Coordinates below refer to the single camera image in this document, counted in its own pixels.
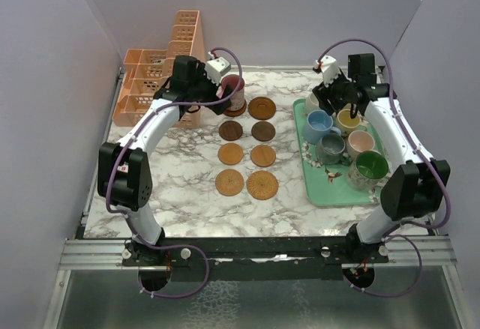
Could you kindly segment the brown ringed wooden coaster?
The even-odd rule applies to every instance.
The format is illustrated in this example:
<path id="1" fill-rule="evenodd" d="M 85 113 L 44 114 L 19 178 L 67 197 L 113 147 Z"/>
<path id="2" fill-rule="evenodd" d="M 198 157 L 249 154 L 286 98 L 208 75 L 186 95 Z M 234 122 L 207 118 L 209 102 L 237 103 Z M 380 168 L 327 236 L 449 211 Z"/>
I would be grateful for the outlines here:
<path id="1" fill-rule="evenodd" d="M 247 101 L 244 100 L 242 106 L 239 109 L 237 109 L 237 110 L 226 109 L 223 112 L 223 114 L 226 115 L 226 116 L 229 116 L 229 117 L 238 117 L 246 111 L 247 107 L 248 107 Z"/>

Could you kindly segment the red pink mug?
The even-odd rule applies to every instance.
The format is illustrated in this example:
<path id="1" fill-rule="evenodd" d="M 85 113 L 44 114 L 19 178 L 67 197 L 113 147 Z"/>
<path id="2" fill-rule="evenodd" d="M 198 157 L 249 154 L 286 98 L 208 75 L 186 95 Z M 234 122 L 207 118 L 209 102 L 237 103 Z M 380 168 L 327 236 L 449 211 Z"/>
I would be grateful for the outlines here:
<path id="1" fill-rule="evenodd" d="M 231 88 L 233 95 L 230 98 L 231 105 L 227 109 L 231 112 L 239 111 L 245 104 L 245 81 L 239 75 L 231 74 L 225 76 L 221 81 L 222 93 Z"/>

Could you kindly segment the dark brown wooden coaster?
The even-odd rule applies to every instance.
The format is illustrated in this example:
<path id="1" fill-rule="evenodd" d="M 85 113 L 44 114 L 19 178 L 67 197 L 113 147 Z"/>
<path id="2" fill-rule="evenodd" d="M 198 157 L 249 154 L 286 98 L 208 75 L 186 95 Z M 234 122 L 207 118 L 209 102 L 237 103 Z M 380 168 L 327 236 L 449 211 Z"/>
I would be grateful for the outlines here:
<path id="1" fill-rule="evenodd" d="M 225 121 L 218 128 L 219 135 L 226 141 L 236 141 L 243 135 L 243 127 L 237 121 Z"/>

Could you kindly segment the light wooden coaster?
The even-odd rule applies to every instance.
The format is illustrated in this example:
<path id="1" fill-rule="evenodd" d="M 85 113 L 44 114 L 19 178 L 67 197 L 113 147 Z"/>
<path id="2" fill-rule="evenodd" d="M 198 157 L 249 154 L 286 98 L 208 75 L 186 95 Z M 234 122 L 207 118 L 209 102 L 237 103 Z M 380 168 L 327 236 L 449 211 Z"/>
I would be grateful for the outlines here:
<path id="1" fill-rule="evenodd" d="M 276 152 L 269 145 L 257 145 L 250 153 L 252 162 L 260 167 L 271 166 L 276 160 Z"/>
<path id="2" fill-rule="evenodd" d="M 217 156 L 219 161 L 223 164 L 233 166 L 242 160 L 244 152 L 240 145 L 226 143 L 219 148 Z"/>

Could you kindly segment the dark walnut coaster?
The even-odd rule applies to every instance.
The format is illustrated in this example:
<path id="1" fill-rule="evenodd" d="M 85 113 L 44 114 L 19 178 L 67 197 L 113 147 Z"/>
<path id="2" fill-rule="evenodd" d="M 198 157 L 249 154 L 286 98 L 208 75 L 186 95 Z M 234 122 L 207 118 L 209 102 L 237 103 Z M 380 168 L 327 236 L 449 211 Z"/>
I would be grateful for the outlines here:
<path id="1" fill-rule="evenodd" d="M 275 137 L 275 127 L 267 121 L 258 121 L 251 128 L 252 136 L 261 142 L 268 142 Z"/>

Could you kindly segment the light wooden front coaster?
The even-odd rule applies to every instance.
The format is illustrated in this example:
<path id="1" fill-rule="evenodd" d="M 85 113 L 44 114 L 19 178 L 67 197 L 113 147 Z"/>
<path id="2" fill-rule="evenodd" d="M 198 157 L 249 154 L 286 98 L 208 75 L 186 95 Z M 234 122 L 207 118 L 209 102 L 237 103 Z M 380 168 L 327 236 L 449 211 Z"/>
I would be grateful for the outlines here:
<path id="1" fill-rule="evenodd" d="M 276 152 L 269 145 L 257 145 L 250 153 L 252 162 L 260 167 L 271 166 L 276 160 Z"/>

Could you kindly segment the woven rattan coaster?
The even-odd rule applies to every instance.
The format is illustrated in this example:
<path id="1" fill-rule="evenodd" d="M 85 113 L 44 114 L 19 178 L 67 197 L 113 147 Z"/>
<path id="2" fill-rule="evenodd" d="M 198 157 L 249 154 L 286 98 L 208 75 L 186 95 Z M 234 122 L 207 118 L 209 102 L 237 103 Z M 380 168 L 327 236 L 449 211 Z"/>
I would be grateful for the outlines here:
<path id="1" fill-rule="evenodd" d="M 278 188 L 278 180 L 267 171 L 253 172 L 247 179 L 247 191 L 258 200 L 272 198 L 278 192 Z"/>
<path id="2" fill-rule="evenodd" d="M 235 169 L 225 169 L 215 178 L 215 186 L 219 194 L 223 196 L 235 196 L 239 194 L 245 185 L 240 172 Z"/>

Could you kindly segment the peach mesh file organizer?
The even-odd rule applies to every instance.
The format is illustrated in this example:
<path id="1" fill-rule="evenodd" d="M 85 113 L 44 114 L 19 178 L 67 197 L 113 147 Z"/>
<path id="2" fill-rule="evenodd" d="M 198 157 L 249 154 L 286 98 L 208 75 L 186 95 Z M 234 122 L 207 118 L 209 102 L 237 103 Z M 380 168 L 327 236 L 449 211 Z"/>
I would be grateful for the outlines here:
<path id="1" fill-rule="evenodd" d="M 198 10 L 176 13 L 167 48 L 127 50 L 123 60 L 126 74 L 112 115 L 116 126 L 133 127 L 146 114 L 154 93 L 172 75 L 173 61 L 178 55 L 206 59 Z"/>

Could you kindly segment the mint green tray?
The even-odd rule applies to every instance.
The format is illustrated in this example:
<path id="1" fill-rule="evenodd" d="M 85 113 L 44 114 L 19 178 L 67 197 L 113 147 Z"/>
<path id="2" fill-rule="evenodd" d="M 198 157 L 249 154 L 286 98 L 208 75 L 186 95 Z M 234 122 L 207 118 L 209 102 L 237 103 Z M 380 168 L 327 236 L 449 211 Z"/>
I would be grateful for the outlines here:
<path id="1" fill-rule="evenodd" d="M 343 207 L 348 205 L 374 205 L 380 201 L 380 191 L 389 176 L 385 176 L 369 190 L 356 190 L 347 181 L 350 170 L 340 163 L 325 165 L 316 153 L 315 146 L 302 135 L 307 120 L 305 99 L 298 99 L 292 106 L 295 129 L 301 155 L 304 185 L 310 202 L 318 207 Z"/>

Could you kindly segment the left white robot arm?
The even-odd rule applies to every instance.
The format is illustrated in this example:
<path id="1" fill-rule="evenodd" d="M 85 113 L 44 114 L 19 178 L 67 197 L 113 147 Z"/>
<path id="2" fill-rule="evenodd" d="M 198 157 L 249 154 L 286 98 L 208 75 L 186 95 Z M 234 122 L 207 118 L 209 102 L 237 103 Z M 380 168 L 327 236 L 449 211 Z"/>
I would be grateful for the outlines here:
<path id="1" fill-rule="evenodd" d="M 122 215 L 146 263 L 157 265 L 164 260 L 166 247 L 160 242 L 163 228 L 153 216 L 150 196 L 153 190 L 149 158 L 159 141 L 189 109 L 206 107 L 222 114 L 231 105 L 237 91 L 220 90 L 221 80 L 231 64 L 215 52 L 202 62 L 189 55 L 173 61 L 172 74 L 154 93 L 146 113 L 132 130 L 116 143 L 100 146 L 97 167 L 97 192 L 111 214 Z"/>

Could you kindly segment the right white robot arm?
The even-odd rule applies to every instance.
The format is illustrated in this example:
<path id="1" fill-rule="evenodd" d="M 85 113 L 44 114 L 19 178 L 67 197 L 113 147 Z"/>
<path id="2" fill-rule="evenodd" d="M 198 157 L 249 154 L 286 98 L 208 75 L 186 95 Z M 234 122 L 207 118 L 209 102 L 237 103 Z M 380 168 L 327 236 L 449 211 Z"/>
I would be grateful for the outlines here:
<path id="1" fill-rule="evenodd" d="M 348 106 L 351 115 L 364 116 L 391 163 L 392 174 L 380 191 L 379 207 L 349 229 L 346 257 L 362 262 L 398 227 L 420 226 L 419 218 L 436 212 L 442 203 L 446 209 L 440 225 L 444 226 L 451 215 L 446 190 L 450 165 L 424 149 L 403 116 L 393 86 L 377 82 L 374 54 L 350 55 L 344 73 L 337 60 L 324 53 L 313 70 L 322 74 L 322 82 L 313 89 L 320 108 L 332 114 Z"/>

